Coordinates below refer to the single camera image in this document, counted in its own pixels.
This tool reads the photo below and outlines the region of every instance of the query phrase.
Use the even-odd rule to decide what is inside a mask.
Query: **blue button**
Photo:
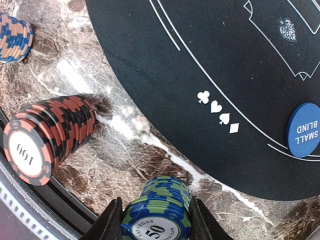
[[[286,141],[293,156],[304,158],[320,142],[320,108],[310,102],[299,106],[290,118]]]

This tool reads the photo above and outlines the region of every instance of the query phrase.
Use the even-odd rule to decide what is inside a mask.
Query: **black and red poker chip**
[[[24,107],[6,125],[4,152],[21,179],[42,186],[96,130],[96,114],[87,100],[78,95],[54,97]]]

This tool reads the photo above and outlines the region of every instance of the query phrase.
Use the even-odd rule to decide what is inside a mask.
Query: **poker mat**
[[[87,8],[125,90],[198,167],[264,199],[320,194],[320,147],[296,157],[286,140],[294,111],[320,105],[316,1],[87,0]]]

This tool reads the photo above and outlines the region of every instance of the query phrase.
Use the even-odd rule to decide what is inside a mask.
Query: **white chip label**
[[[179,236],[177,225],[162,217],[145,217],[132,227],[138,240],[175,240]]]
[[[41,154],[30,136],[22,131],[15,131],[10,136],[8,146],[12,160],[21,172],[30,177],[37,177],[41,173]]]

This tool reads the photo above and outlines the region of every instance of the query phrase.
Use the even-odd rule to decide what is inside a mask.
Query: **brown marble table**
[[[79,93],[96,108],[98,133],[55,173],[94,212],[100,214],[115,197],[126,205],[146,180],[170,175],[184,180],[235,240],[305,240],[320,225],[320,196],[271,201],[241,193],[168,143],[117,80],[85,0],[0,0],[0,6],[35,27],[28,58],[0,66],[0,107],[8,117],[26,104]]]

